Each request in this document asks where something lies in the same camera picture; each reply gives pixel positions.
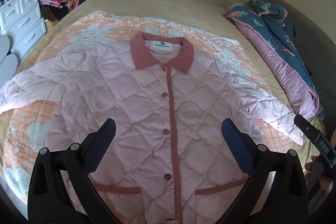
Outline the person's right hand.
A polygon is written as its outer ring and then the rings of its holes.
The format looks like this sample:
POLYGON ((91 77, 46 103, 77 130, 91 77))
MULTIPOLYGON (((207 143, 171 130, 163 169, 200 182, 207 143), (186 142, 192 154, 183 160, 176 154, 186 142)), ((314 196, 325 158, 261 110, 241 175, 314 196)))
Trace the person's right hand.
POLYGON ((334 179, 326 176, 319 156, 312 156, 310 162, 305 164, 305 180, 308 201, 324 201, 334 186, 334 179))

